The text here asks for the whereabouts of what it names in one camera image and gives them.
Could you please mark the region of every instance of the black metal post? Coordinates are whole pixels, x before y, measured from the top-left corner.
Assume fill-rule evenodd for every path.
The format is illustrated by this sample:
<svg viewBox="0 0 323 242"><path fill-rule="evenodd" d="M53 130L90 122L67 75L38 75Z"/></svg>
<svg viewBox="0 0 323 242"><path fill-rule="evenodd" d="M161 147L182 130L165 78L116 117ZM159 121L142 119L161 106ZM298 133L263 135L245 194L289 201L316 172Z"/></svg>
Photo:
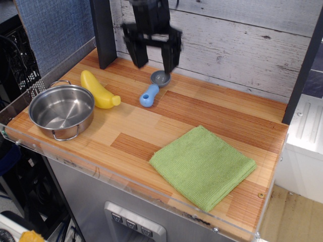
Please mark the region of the black metal post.
<svg viewBox="0 0 323 242"><path fill-rule="evenodd" d="M321 13L318 17L317 24L314 29L312 39L309 43L309 47L307 49L301 70L298 74L292 95L287 104L285 115L282 121L284 124L289 125L292 121L295 109L301 97L303 88L305 86L305 82L311 70L312 64L314 62L314 59L318 51L319 45L322 41L322 38L323 38L323 8L321 9Z"/></svg>
<svg viewBox="0 0 323 242"><path fill-rule="evenodd" d="M90 0L95 41L101 69L117 58L110 1Z"/></svg>

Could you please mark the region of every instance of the wood grain surface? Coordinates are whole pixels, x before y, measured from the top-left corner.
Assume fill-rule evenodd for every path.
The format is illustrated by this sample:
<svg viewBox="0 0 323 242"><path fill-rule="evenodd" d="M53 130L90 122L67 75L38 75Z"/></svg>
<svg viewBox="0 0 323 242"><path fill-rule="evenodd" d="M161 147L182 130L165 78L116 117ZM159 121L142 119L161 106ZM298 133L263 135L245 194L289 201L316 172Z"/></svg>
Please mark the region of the wood grain surface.
<svg viewBox="0 0 323 242"><path fill-rule="evenodd" d="M94 50L62 79L80 85L82 70L91 71L109 91L121 96L122 103L112 109L95 108L89 128L70 141L58 142L44 136L30 121L28 109L9 123L8 135L24 139L43 153L72 160L80 169L88 166L94 174L100 169L101 176L124 176L133 181L132 189L197 215L197 222L217 226L236 239L251 240L249 233L256 232L265 203L258 194L268 193L287 133L288 126L281 123L286 105L172 74L170 84L160 89L153 106L144 108L139 97L150 85L155 68L138 70L132 62L118 58L101 70ZM148 163L154 152L198 125L257 163L256 170L209 214L199 212Z"/></svg>

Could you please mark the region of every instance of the wooden backdrop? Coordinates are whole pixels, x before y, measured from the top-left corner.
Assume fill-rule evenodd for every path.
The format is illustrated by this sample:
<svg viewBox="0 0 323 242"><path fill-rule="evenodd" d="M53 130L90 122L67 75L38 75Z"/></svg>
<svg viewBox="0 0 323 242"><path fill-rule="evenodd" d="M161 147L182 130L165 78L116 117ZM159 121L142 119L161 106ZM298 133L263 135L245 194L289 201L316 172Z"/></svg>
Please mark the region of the wooden backdrop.
<svg viewBox="0 0 323 242"><path fill-rule="evenodd" d="M171 25L183 31L174 72L287 103L322 0L169 0ZM134 22L126 0L111 0L119 57L130 59L120 25ZM149 65L163 69L158 48Z"/></svg>

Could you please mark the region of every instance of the screw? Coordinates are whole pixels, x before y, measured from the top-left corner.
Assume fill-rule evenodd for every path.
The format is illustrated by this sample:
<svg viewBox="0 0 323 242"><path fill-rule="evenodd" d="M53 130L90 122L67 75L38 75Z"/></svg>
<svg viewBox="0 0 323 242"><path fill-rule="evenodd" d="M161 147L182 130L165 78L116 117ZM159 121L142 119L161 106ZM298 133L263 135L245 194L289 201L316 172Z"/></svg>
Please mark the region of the screw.
<svg viewBox="0 0 323 242"><path fill-rule="evenodd" d="M258 193L259 198L264 198L264 193Z"/></svg>

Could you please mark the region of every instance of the stainless steel pot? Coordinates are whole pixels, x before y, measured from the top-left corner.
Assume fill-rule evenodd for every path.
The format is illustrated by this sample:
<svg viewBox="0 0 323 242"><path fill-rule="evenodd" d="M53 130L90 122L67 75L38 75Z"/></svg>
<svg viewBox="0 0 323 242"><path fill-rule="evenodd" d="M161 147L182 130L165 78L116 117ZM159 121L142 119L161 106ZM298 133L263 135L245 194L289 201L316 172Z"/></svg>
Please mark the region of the stainless steel pot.
<svg viewBox="0 0 323 242"><path fill-rule="evenodd" d="M52 87L57 82L69 85ZM88 90L60 80L31 101L28 114L45 135L66 141L87 129L93 120L93 110L94 97Z"/></svg>

